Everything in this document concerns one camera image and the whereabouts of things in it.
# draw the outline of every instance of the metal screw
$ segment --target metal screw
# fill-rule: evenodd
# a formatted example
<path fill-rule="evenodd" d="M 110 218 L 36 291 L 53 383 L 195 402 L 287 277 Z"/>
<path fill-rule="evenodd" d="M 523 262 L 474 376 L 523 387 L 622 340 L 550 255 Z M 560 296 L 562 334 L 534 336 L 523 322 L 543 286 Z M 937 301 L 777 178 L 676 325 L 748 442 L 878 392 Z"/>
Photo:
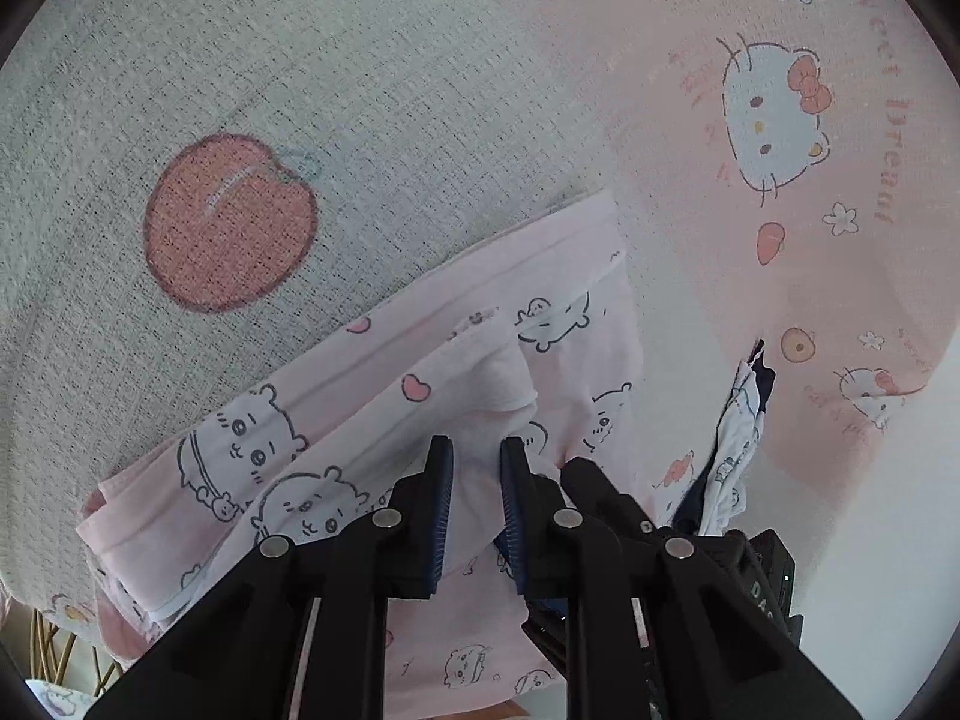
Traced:
<path fill-rule="evenodd" d="M 290 549 L 290 542 L 283 536 L 267 536 L 260 543 L 260 553 L 263 557 L 283 557 Z"/>
<path fill-rule="evenodd" d="M 685 538 L 680 538 L 679 536 L 667 538 L 666 543 L 664 544 L 664 549 L 666 550 L 667 555 L 670 557 L 676 557 L 678 560 L 684 560 L 693 554 L 693 544 L 691 544 Z"/>
<path fill-rule="evenodd" d="M 560 528 L 579 528 L 584 524 L 584 516 L 577 509 L 557 509 L 553 521 L 560 525 Z"/>
<path fill-rule="evenodd" d="M 395 528 L 403 521 L 403 514 L 396 509 L 381 509 L 373 514 L 373 524 L 377 528 Z"/>

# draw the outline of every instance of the pink fabric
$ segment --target pink fabric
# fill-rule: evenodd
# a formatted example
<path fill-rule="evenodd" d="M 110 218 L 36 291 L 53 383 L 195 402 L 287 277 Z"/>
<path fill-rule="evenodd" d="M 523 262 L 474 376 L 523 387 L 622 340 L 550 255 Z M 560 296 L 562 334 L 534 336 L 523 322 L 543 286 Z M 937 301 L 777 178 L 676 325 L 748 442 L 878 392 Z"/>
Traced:
<path fill-rule="evenodd" d="M 492 1 L 597 117 L 624 223 L 669 240 L 731 374 L 766 338 L 764 454 L 839 514 L 957 327 L 960 94 L 923 25 L 903 0 Z M 829 527 L 804 530 L 813 557 Z"/>
<path fill-rule="evenodd" d="M 388 714 L 462 712 L 557 678 L 522 634 L 525 605 L 491 546 L 504 526 L 498 446 L 522 436 L 534 471 L 554 478 L 591 457 L 649 496 L 654 471 L 630 460 L 641 360 L 625 250 L 605 193 L 497 236 L 102 483 L 78 532 L 107 596 L 121 614 L 133 599 L 134 630 L 166 628 L 261 538 L 326 538 L 385 506 L 445 433 L 445 576 L 430 602 L 390 607 Z"/>

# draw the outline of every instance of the hello kitty print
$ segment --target hello kitty print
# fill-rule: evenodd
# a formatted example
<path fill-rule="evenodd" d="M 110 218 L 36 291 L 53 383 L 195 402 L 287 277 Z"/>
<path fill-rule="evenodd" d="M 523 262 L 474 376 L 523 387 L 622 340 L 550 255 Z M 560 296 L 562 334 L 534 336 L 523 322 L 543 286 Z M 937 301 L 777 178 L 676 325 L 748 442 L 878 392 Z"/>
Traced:
<path fill-rule="evenodd" d="M 820 60 L 805 49 L 777 43 L 741 46 L 717 41 L 730 55 L 723 78 L 723 110 L 740 175 L 760 192 L 769 193 L 819 165 L 830 153 L 820 127 L 820 114 L 833 96 L 820 81 Z"/>
<path fill-rule="evenodd" d="M 887 426 L 890 416 L 906 402 L 894 384 L 893 376 L 883 368 L 845 368 L 837 372 L 837 376 L 844 399 L 881 430 Z"/>

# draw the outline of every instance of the white cloth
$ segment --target white cloth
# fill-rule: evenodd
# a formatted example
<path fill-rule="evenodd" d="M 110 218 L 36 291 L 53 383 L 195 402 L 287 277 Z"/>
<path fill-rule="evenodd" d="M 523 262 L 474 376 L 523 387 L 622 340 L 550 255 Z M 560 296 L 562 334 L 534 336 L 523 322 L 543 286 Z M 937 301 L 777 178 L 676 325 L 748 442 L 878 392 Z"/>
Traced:
<path fill-rule="evenodd" d="M 463 712 L 557 680 L 491 545 L 504 528 L 499 445 L 522 437 L 531 471 L 554 480 L 584 456 L 618 490 L 648 488 L 624 251 L 607 193 L 496 236 L 105 480 L 78 531 L 117 614 L 166 628 L 261 538 L 339 533 L 385 506 L 441 433 L 455 453 L 443 579 L 429 602 L 390 604 L 386 712 Z"/>
<path fill-rule="evenodd" d="M 731 518 L 747 509 L 747 490 L 740 477 L 754 459 L 763 435 L 763 417 L 757 375 L 750 362 L 741 361 L 717 428 L 717 452 L 704 491 L 700 536 L 723 536 Z"/>
<path fill-rule="evenodd" d="M 40 705 L 50 712 L 51 717 L 58 720 L 68 717 L 70 720 L 82 720 L 96 699 L 80 690 L 62 688 L 60 685 L 51 685 L 43 680 L 27 680 L 27 688 L 37 696 Z"/>
<path fill-rule="evenodd" d="M 3 586 L 3 583 L 0 581 L 0 629 L 2 629 L 7 622 L 7 617 L 10 616 L 12 605 L 13 598 L 11 598 L 6 587 Z"/>

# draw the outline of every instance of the cartoon bear print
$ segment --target cartoon bear print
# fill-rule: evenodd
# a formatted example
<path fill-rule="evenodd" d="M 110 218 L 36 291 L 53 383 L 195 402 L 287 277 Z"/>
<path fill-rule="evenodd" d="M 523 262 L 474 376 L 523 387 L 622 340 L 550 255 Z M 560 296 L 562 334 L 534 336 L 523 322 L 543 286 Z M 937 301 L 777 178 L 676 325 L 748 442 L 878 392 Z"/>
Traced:
<path fill-rule="evenodd" d="M 521 427 L 515 435 L 523 440 L 523 449 L 534 455 L 539 455 L 546 447 L 547 433 L 544 425 L 530 420 Z"/>
<path fill-rule="evenodd" d="M 454 650 L 446 661 L 443 684 L 448 688 L 465 688 L 480 682 L 484 661 L 489 652 L 490 647 L 483 644 L 471 644 L 469 647 Z"/>
<path fill-rule="evenodd" d="M 618 413 L 623 409 L 630 397 L 630 390 L 634 385 L 630 382 L 624 382 L 620 389 L 611 389 L 593 399 L 596 405 L 596 416 L 594 416 L 589 432 L 584 437 L 584 445 L 593 453 L 607 437 L 613 432 L 613 423 L 616 421 Z"/>
<path fill-rule="evenodd" d="M 250 518 L 258 544 L 267 536 L 289 536 L 295 543 L 336 536 L 344 525 L 363 514 L 369 493 L 343 479 L 343 471 L 330 466 L 323 475 L 299 471 L 281 476 L 260 500 Z"/>
<path fill-rule="evenodd" d="M 887 426 L 891 413 L 906 402 L 906 398 L 898 393 L 893 377 L 883 368 L 844 368 L 837 376 L 840 377 L 840 394 L 881 430 Z"/>
<path fill-rule="evenodd" d="M 590 317 L 587 311 L 590 307 L 590 293 L 584 293 L 570 303 L 563 311 L 552 309 L 546 298 L 534 298 L 526 310 L 517 311 L 517 321 L 514 326 L 524 324 L 527 320 L 536 317 L 538 322 L 521 330 L 517 338 L 525 343 L 536 343 L 536 351 L 547 352 L 554 343 L 565 338 L 568 333 L 577 327 L 587 327 Z"/>
<path fill-rule="evenodd" d="M 277 405 L 272 384 L 235 397 L 176 447 L 181 488 L 190 488 L 220 522 L 246 511 L 274 466 L 287 464 L 308 443 Z"/>
<path fill-rule="evenodd" d="M 727 133 L 740 175 L 760 192 L 760 204 L 827 159 L 830 143 L 820 114 L 832 94 L 820 81 L 820 60 L 805 49 L 776 43 L 750 43 L 730 54 L 723 76 Z"/>
<path fill-rule="evenodd" d="M 520 677 L 520 679 L 517 681 L 517 686 L 514 688 L 514 693 L 517 696 L 522 696 L 524 693 L 529 693 L 531 690 L 540 690 L 541 688 L 546 688 L 546 686 L 552 682 L 553 677 L 550 676 L 548 671 L 537 668 Z"/>
<path fill-rule="evenodd" d="M 744 449 L 747 449 L 750 446 L 748 442 L 747 445 L 744 445 Z M 713 474 L 713 480 L 718 485 L 722 485 L 726 482 L 727 477 L 730 475 L 730 472 L 736 468 L 737 461 L 732 457 L 724 458 L 723 463 L 717 466 L 716 472 Z"/>

